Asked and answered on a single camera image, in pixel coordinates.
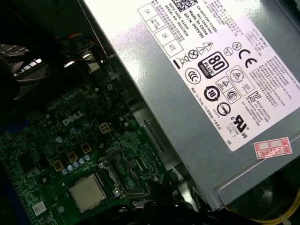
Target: gray metal panel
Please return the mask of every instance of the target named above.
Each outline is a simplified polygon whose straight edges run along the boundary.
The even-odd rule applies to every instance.
[[[300,154],[299,109],[231,152],[129,3],[133,1],[85,2],[212,209],[230,203]],[[300,35],[295,27],[273,0],[244,5],[299,80]],[[292,155],[256,160],[253,142],[286,136],[293,140]]]

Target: yellow wire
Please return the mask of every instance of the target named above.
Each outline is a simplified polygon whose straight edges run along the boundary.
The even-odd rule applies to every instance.
[[[292,216],[292,214],[298,209],[298,207],[300,206],[300,189],[297,192],[296,198],[293,201],[292,205],[290,206],[290,208],[282,215],[282,217],[284,218],[289,218]],[[232,211],[230,208],[225,207],[228,211],[230,212],[234,212]],[[263,224],[263,225],[278,225],[281,223],[281,218],[275,218],[275,219],[270,219],[270,220],[260,220],[260,219],[251,219],[254,222]]]
[[[83,35],[83,34],[82,33],[74,34],[70,38],[75,38],[75,37],[80,36],[80,35]]]

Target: dell logo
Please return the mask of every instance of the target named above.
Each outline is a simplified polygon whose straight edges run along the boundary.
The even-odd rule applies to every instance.
[[[79,119],[80,117],[84,116],[83,113],[81,113],[80,111],[73,114],[73,116],[69,116],[69,118],[66,118],[65,120],[62,121],[64,126],[69,125],[71,122],[74,122],[75,120]]]

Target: power supply unit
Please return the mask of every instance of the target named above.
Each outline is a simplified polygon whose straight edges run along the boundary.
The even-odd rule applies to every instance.
[[[300,35],[284,1],[80,5],[172,146],[166,161],[179,156],[213,210],[299,156]]]

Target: chip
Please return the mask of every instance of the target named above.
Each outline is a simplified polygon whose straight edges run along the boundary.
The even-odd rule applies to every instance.
[[[60,160],[56,160],[53,163],[53,166],[56,172],[61,171],[64,168]]]
[[[69,158],[69,160],[70,160],[71,163],[75,162],[78,159],[78,157],[77,157],[77,155],[76,155],[76,153],[74,151],[70,152],[67,155],[67,157]]]
[[[78,181],[69,191],[81,213],[95,208],[106,198],[94,174]]]
[[[31,153],[27,151],[26,153],[20,155],[18,157],[18,161],[24,172],[29,172],[36,168],[36,163],[33,160]]]
[[[102,124],[100,124],[99,129],[101,130],[101,132],[102,132],[103,134],[106,134],[106,133],[112,131],[112,130],[110,129],[110,127],[108,126],[107,123],[102,123]]]
[[[83,152],[85,154],[92,151],[92,148],[90,147],[90,144],[87,143],[87,142],[81,145],[81,149],[83,150]]]

